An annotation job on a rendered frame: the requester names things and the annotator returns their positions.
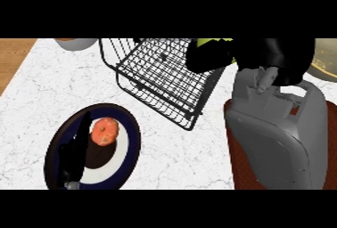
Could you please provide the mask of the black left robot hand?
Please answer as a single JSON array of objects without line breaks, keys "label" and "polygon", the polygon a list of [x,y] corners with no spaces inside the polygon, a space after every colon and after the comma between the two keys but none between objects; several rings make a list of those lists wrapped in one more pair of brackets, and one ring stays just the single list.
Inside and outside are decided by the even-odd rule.
[{"label": "black left robot hand", "polygon": [[88,148],[88,132],[90,132],[90,112],[87,111],[80,122],[75,137],[68,143],[59,146],[59,170],[57,170],[57,186],[65,187],[69,183],[77,183],[82,176],[85,165],[85,153]]}]

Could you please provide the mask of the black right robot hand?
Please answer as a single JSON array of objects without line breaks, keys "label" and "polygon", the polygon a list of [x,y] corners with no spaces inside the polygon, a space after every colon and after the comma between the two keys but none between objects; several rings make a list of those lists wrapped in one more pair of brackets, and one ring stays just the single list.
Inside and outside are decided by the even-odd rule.
[{"label": "black right robot hand", "polygon": [[294,86],[303,80],[313,55],[316,39],[304,37],[258,38],[235,37],[233,41],[210,41],[196,47],[196,38],[186,48],[186,68],[202,73],[232,64],[242,69],[276,68],[273,86]]}]

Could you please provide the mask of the orange pear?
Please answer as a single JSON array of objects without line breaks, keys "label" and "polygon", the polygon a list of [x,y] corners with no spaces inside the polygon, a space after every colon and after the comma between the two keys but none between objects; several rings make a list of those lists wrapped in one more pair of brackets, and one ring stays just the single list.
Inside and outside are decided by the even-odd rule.
[{"label": "orange pear", "polygon": [[118,123],[112,118],[100,118],[94,123],[90,139],[99,146],[108,146],[114,143],[118,136]]}]

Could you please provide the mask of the olive grey round pot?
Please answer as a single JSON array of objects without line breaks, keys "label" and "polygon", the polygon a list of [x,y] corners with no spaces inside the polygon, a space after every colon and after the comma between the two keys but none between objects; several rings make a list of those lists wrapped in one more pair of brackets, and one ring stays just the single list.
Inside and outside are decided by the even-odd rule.
[{"label": "olive grey round pot", "polygon": [[313,61],[307,74],[337,83],[337,38],[317,38]]}]

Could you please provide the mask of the dark blue white plate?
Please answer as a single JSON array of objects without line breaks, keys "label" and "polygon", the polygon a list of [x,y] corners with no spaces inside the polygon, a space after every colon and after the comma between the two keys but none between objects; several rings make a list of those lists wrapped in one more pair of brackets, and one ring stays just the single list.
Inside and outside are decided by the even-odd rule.
[{"label": "dark blue white plate", "polygon": [[139,160],[140,132],[139,123],[131,113],[121,106],[111,103],[90,105],[68,118],[50,141],[43,167],[44,182],[50,190],[59,190],[56,186],[57,148],[77,136],[85,113],[90,113],[93,123],[105,117],[116,120],[118,136],[115,144],[108,146],[99,146],[93,141],[88,141],[87,160],[90,165],[96,165],[96,168],[84,167],[78,188],[81,190],[116,190],[130,177]]}]

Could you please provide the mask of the yellow green fruit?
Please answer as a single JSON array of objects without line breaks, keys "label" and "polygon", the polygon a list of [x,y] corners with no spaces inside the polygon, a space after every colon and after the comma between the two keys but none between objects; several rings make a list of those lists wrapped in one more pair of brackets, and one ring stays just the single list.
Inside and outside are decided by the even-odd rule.
[{"label": "yellow green fruit", "polygon": [[196,47],[201,47],[205,45],[210,41],[220,41],[223,40],[224,42],[233,41],[232,38],[198,38],[196,39]]}]

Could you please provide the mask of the grey bowl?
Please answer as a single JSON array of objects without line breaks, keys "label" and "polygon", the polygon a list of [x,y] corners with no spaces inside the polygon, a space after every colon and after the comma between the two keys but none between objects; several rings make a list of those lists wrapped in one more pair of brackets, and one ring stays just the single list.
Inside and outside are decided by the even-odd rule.
[{"label": "grey bowl", "polygon": [[96,38],[57,38],[54,40],[59,46],[71,52],[85,50],[88,47],[93,46],[96,41]]}]

